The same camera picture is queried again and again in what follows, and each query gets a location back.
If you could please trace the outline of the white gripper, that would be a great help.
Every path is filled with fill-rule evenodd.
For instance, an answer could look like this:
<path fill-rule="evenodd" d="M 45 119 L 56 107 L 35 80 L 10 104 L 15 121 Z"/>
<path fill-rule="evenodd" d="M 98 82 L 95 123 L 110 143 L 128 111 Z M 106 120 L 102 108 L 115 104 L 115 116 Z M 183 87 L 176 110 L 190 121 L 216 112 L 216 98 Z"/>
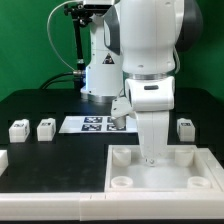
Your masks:
<path fill-rule="evenodd" d="M 166 154 L 174 92 L 172 76 L 160 80 L 125 80 L 125 94 L 136 119 L 141 155 L 149 165 L 156 165 Z"/>

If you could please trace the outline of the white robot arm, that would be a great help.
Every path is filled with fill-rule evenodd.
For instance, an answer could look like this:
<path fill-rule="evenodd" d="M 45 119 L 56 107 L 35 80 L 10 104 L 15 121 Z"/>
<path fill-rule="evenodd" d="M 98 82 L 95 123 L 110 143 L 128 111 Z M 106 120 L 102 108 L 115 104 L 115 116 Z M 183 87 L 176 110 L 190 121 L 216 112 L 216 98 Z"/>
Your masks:
<path fill-rule="evenodd" d="M 81 96 L 111 102 L 117 127 L 136 119 L 142 157 L 150 165 L 166 152 L 174 108 L 177 53 L 202 28 L 195 0 L 83 0 L 91 24 L 91 62 Z"/>

